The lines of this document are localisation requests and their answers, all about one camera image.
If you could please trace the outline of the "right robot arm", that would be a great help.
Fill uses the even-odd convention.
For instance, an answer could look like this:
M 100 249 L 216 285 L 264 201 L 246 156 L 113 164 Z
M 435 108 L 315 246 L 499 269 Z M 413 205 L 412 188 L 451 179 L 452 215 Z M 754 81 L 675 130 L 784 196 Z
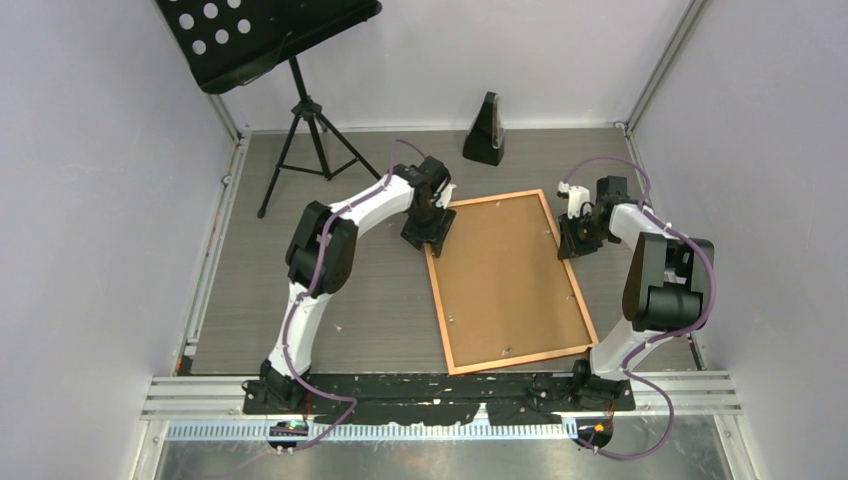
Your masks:
M 621 320 L 573 367 L 570 399 L 591 411 L 618 400 L 633 368 L 656 347 L 706 323 L 714 304 L 715 247 L 661 221 L 649 205 L 629 196 L 623 177 L 598 180 L 594 193 L 561 182 L 557 195 L 567 203 L 558 218 L 559 259 L 595 253 L 606 243 L 632 252 Z

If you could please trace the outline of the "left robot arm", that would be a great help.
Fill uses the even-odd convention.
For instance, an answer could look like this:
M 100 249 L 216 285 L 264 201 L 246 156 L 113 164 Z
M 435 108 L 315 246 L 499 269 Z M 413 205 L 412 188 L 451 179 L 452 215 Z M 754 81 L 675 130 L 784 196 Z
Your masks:
M 270 406 L 293 414 L 305 405 L 307 394 L 317 391 L 305 378 L 317 329 L 330 299 L 351 276 L 359 238 L 404 213 L 402 239 L 439 256 L 456 217 L 448 206 L 454 187 L 444 163 L 428 156 L 418 165 L 394 166 L 375 184 L 345 200 L 307 205 L 285 256 L 289 268 L 285 317 L 258 379 L 243 385 L 247 406 Z

